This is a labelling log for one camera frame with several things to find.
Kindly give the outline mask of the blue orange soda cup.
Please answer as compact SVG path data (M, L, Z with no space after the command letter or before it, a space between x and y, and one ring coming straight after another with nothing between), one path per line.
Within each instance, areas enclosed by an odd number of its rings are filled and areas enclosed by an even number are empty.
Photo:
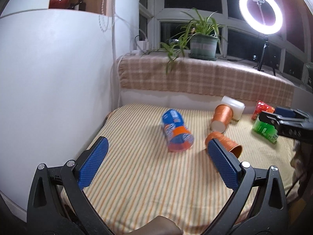
M167 110L162 115L161 126L169 152L183 152L192 147L194 137L177 110Z

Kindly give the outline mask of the green paper cup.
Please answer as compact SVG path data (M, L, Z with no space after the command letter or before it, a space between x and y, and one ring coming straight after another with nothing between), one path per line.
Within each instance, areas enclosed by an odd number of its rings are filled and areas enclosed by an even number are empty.
M267 139L272 144L275 144L278 139L277 130L273 125L262 122L257 118L253 124L252 130Z

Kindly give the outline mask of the red snack cup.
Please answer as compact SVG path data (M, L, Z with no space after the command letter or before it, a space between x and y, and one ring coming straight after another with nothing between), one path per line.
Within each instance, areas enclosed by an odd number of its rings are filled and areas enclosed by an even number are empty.
M258 117L258 115L262 111L269 112L269 113L273 114L275 112L275 108L266 104L264 101L259 100L259 101L257 101L256 107L255 107L255 110L251 116L251 119L256 120L256 118Z

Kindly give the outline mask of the white plastic cup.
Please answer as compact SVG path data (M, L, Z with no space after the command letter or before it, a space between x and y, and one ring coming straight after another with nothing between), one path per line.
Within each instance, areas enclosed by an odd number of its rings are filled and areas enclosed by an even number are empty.
M228 105L233 111L233 120L238 121L245 109L245 104L228 96L224 96L221 100L221 104Z

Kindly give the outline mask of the orange paper cup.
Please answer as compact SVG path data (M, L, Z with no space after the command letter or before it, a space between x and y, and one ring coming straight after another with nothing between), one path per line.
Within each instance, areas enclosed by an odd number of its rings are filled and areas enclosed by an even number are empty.
M210 128L212 131L223 133L231 119L233 111L229 105L220 104L215 108L214 115L211 119Z

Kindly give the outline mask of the plaid checkered blanket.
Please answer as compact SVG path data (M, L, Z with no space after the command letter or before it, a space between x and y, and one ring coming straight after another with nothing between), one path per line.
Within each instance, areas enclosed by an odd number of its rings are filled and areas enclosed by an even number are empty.
M192 58L178 58L171 65L161 55L125 56L118 74L124 89L229 96L284 107L291 107L295 88L288 80L245 65Z

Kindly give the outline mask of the yellow striped mattress cover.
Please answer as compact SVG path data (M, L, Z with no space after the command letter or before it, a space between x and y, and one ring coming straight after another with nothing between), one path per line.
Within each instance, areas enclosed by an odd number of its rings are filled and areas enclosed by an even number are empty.
M125 105L109 114L99 132L108 139L109 152L84 193L116 234L136 230L159 215L184 234L200 234L232 194L206 153L213 113L179 110L194 144L174 153L161 125L165 111Z

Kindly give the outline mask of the black tripod stand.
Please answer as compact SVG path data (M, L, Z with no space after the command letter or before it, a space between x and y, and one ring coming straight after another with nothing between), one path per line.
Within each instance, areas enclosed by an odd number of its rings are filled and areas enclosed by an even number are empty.
M253 68L257 69L258 71L264 71L262 70L262 66L266 65L272 69L273 75L276 76L276 72L275 72L276 65L271 61L271 53L269 51L269 47L270 47L270 43L268 40L268 35L265 35L261 57L257 61L257 65L253 66Z

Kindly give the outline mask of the green plant pot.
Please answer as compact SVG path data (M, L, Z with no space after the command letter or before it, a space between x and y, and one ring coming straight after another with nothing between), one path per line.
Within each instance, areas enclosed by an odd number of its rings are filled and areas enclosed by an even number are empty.
M190 39L190 58L215 61L218 38L204 34L195 34Z

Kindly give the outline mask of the spider plant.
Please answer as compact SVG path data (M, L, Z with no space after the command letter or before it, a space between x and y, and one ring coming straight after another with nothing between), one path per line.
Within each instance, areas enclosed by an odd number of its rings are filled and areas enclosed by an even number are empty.
M189 51L190 54L190 39L197 33L217 37L217 49L222 52L223 37L220 34L220 27L222 27L222 25L215 19L215 12L205 16L201 14L198 9L193 7L192 13L184 11L183 14L187 15L189 20L187 23L181 25L179 34L174 35L172 41L160 42L158 49L149 49L143 52L144 55L151 52L165 52L167 55L167 64L165 66L166 74L174 70L178 59L186 57L187 51Z

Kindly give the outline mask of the white power adapter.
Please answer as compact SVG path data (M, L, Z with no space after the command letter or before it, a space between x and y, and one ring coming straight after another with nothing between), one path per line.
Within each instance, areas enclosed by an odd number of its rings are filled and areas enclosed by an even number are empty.
M136 42L136 49L139 50L140 52L146 52L149 50L149 41L144 40L144 41L137 41Z

